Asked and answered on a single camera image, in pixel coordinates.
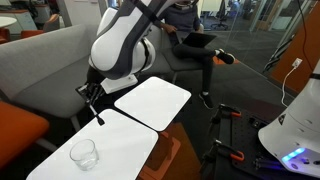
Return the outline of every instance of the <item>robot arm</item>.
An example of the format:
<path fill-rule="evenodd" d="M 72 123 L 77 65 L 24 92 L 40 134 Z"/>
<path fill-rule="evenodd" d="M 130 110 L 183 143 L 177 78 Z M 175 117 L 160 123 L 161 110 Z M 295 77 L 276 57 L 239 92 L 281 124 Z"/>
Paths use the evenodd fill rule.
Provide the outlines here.
<path fill-rule="evenodd" d="M 91 67 L 110 80 L 151 67 L 155 50 L 144 36 L 157 16 L 179 1 L 126 0 L 118 11 L 109 8 L 92 46 Z"/>

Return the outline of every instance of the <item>sneaker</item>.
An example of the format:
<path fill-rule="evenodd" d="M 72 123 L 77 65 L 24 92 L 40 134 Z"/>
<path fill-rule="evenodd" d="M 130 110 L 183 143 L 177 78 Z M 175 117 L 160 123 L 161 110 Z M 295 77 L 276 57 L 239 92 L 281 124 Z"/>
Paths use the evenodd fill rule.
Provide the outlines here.
<path fill-rule="evenodd" d="M 211 101 L 210 95 L 203 95 L 202 93 L 199 94 L 200 99 L 203 100 L 203 104 L 208 108 L 208 109 L 213 109 L 213 103 Z"/>
<path fill-rule="evenodd" d="M 230 53 L 225 53 L 224 50 L 219 49 L 220 53 L 217 55 L 217 58 L 221 59 L 226 64 L 232 64 L 236 58 Z"/>

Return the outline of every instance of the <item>floor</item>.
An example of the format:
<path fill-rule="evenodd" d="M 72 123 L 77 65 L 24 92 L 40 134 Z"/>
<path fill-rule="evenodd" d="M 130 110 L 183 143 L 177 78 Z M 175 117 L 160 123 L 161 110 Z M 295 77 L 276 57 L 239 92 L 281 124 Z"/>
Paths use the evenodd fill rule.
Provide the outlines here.
<path fill-rule="evenodd" d="M 232 52 L 239 64 L 218 65 L 213 71 L 212 88 L 210 94 L 217 107 L 219 103 L 237 102 L 237 99 L 250 98 L 265 101 L 284 108 L 281 104 L 282 91 L 267 79 L 266 74 L 261 74 L 263 67 L 275 51 L 279 37 L 283 32 L 256 31 L 254 33 L 245 30 L 230 31 L 207 31 L 218 35 L 213 43 L 207 48 L 224 48 Z M 140 77 L 140 82 L 148 77 Z M 165 76 L 165 80 L 171 81 L 171 74 Z M 175 121 L 181 122 L 191 141 L 199 161 L 210 147 L 213 137 L 207 135 L 210 119 L 215 110 L 208 110 L 199 99 L 198 93 L 201 87 L 201 71 L 179 73 L 176 85 L 192 93 L 192 97 L 176 116 Z M 119 91 L 109 96 L 102 97 L 96 104 L 96 110 L 101 112 L 106 108 L 113 108 L 113 102 L 125 94 L 128 90 Z M 289 104 L 293 98 L 287 95 L 285 103 Z M 50 121 L 50 131 L 45 138 L 62 145 L 75 132 L 70 121 L 41 114 Z M 85 125 L 92 119 L 92 113 L 85 108 L 78 115 L 81 125 Z M 17 159 L 10 163 L 0 172 L 0 179 L 20 180 L 27 175 L 43 160 L 50 152 L 43 148 L 32 145 Z"/>

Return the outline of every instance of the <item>chair leg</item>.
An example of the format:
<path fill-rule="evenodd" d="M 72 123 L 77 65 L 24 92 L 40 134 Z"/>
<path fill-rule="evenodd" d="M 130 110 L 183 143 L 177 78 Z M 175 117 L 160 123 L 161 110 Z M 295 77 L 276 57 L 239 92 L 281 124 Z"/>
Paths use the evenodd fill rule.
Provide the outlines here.
<path fill-rule="evenodd" d="M 80 131 L 81 127 L 80 127 L 80 124 L 79 124 L 79 121 L 78 121 L 78 118 L 76 115 L 71 117 L 71 122 L 72 122 L 72 125 L 73 125 L 74 129 L 76 130 L 76 132 Z"/>
<path fill-rule="evenodd" d="M 172 78 L 172 84 L 176 83 L 177 76 L 178 76 L 178 72 L 174 72 L 173 78 Z"/>
<path fill-rule="evenodd" d="M 36 141 L 36 143 L 46 149 L 48 149 L 51 152 L 54 152 L 58 149 L 57 146 L 55 146 L 54 144 L 52 144 L 51 142 L 49 142 L 46 139 L 40 138 Z"/>

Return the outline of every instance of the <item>person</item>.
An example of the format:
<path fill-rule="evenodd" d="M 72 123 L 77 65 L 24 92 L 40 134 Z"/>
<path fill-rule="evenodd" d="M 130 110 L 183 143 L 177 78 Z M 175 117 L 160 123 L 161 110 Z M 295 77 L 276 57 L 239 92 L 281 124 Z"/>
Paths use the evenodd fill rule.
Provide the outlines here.
<path fill-rule="evenodd" d="M 154 24 L 159 28 L 163 28 L 168 33 L 173 47 L 173 54 L 176 57 L 193 58 L 203 64 L 202 92 L 200 92 L 199 97 L 208 109 L 213 109 L 213 103 L 209 94 L 214 66 L 213 57 L 218 57 L 226 64 L 232 64 L 235 60 L 234 56 L 224 52 L 222 49 L 209 50 L 179 43 L 176 31 L 202 33 L 197 6 L 195 4 L 192 5 L 190 1 L 175 3 L 166 8 Z"/>

